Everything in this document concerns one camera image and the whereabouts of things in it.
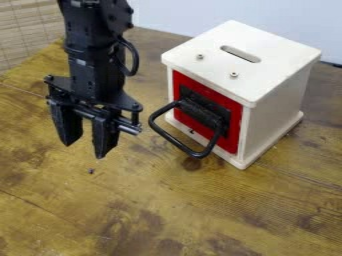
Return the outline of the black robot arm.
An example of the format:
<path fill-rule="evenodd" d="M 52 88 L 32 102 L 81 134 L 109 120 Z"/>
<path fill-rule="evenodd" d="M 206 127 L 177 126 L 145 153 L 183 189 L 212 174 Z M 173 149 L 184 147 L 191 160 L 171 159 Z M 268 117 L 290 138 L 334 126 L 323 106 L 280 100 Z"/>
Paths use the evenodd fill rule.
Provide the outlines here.
<path fill-rule="evenodd" d="M 64 145 L 83 136 L 92 122 L 95 156 L 116 147 L 119 135 L 141 132 L 141 104 L 124 92 L 125 79 L 137 73 L 139 53 L 123 33 L 133 27 L 127 0 L 57 0 L 64 18 L 64 51 L 69 75 L 48 75 L 47 103 Z"/>

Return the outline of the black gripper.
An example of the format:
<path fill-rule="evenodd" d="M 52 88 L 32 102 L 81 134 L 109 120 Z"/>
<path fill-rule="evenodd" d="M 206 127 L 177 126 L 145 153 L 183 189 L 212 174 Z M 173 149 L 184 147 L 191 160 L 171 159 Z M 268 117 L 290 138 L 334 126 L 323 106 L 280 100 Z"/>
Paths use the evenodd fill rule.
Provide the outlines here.
<path fill-rule="evenodd" d="M 104 100 L 87 99 L 71 90 L 71 79 L 44 77 L 48 86 L 47 103 L 61 143 L 72 145 L 83 135 L 83 118 L 92 121 L 92 143 L 97 159 L 117 146 L 119 134 L 141 132 L 139 114 L 143 105 L 120 90 Z"/>

